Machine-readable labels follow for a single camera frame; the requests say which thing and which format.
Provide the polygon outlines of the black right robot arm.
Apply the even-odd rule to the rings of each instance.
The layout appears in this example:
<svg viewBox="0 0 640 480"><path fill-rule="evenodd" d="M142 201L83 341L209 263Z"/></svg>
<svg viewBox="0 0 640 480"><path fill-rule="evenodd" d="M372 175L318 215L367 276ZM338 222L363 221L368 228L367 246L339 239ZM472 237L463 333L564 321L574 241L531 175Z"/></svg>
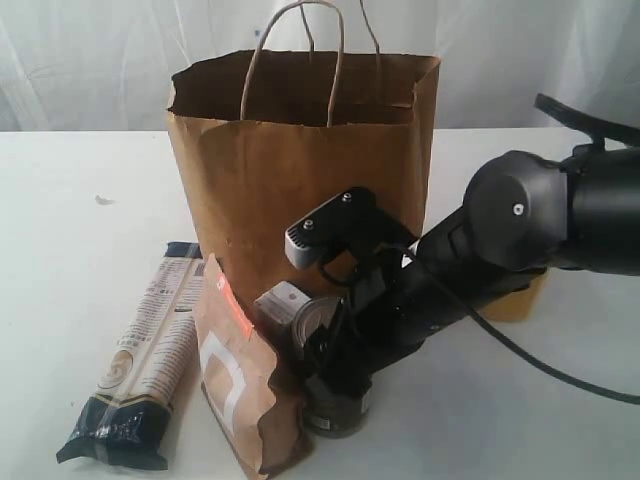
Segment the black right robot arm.
<svg viewBox="0 0 640 480"><path fill-rule="evenodd" d="M323 261L356 258L328 325L306 341L302 370L355 395L430 336L551 268L639 272L639 152L578 147L554 162L510 151L483 165L461 206L423 236L354 187L310 214L303 237Z"/></svg>

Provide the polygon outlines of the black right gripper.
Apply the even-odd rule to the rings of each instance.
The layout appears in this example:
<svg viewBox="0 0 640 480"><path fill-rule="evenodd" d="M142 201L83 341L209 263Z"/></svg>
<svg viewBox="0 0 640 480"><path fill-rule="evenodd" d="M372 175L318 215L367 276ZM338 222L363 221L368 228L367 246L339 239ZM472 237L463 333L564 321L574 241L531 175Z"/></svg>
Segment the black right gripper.
<svg viewBox="0 0 640 480"><path fill-rule="evenodd" d="M369 377L416 352L473 306L475 255L453 249L379 249L357 262L344 297L302 309L304 384Z"/></svg>

